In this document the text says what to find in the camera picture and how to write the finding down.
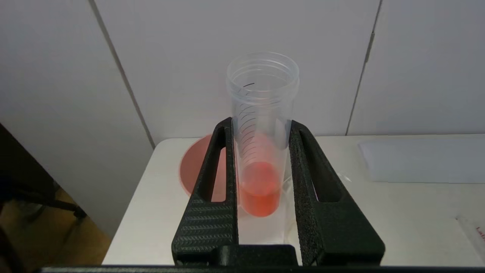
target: black holder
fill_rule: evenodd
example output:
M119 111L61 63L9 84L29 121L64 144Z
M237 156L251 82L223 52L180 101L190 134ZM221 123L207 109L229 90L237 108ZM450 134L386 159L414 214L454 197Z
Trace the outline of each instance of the black holder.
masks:
M214 129L199 177L172 241L176 265L297 265L290 245L239 245L232 118ZM211 202L222 148L226 200ZM303 265L378 265L384 243L335 174L316 139L293 121L295 214Z

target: red liquid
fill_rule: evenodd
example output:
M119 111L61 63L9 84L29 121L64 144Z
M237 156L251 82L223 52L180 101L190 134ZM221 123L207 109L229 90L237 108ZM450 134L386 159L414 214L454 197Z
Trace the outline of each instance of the red liquid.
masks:
M272 214L279 205L280 182L276 169L268 162L254 162L242 172L239 197L243 209L256 217Z

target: chair leg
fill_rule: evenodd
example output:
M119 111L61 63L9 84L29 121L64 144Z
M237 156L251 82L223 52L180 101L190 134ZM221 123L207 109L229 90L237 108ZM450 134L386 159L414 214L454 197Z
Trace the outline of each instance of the chair leg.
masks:
M46 206L55 207L63 210L70 210L74 212L74 216L78 219L82 219L86 217L86 213L84 212L84 210L82 210L80 206L72 203L59 201L55 199L52 200L48 198L43 198L42 196L39 196L37 194L30 194L27 192L20 192L20 191L15 192L14 198L24 200L30 203L46 205Z

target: panel seam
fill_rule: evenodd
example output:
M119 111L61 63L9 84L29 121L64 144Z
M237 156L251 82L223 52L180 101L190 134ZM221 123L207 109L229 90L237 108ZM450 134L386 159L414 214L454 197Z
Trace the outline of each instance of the panel seam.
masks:
M88 1L89 1L89 5L91 6L91 9L93 10L93 13L96 17L99 28L101 29L101 32L103 33L104 39L106 40L106 43L108 44L108 47L110 48L110 52L111 52L111 55L113 56L114 62L116 63L116 66L118 67L118 70L120 71L121 78L123 79L125 87L126 87L128 94L131 98L131 102L133 103L133 106L135 107L136 114L138 115L138 118L140 119L140 121L142 123L143 129L145 130L146 137L148 138L148 141L150 142L152 149L155 149L155 142L153 141L150 130L148 129L148 126L145 122L145 119L143 118L142 111L140 110L138 102L136 101L135 95L133 93L133 89L131 89L131 85L129 84L128 77L126 76L125 70L123 69L123 66L121 65L121 61L118 57L118 54L116 53L116 49L114 48L113 42L111 41L110 35L108 33L108 29L106 28L106 25L104 24L103 18L101 17L101 13L99 13L99 9L97 8L96 2L94 0L88 0Z
M359 83L357 84L356 96L354 97L354 103L352 104L352 110L350 111L349 123L347 124L347 129L345 130L346 136L349 134L350 122L352 121L352 116L354 115L354 109L356 107L356 102L357 102L357 96L359 95L360 84L362 83L362 76L364 75L365 66L366 66L367 61L369 60L369 56L371 54L371 47L372 47L372 43L373 43L374 37L375 37L375 26L377 25L377 19L379 18L379 13L381 11L382 1L383 0L379 1L379 6L377 7L377 12L375 14L374 25L372 27L371 36L369 37L369 43L367 45L364 64L362 65L362 71L360 72Z

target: clear plastic container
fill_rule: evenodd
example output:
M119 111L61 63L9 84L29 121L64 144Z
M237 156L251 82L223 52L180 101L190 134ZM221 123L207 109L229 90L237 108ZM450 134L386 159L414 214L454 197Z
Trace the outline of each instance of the clear plastic container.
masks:
M227 68L242 208L256 217L279 205L299 69L290 58L255 52Z

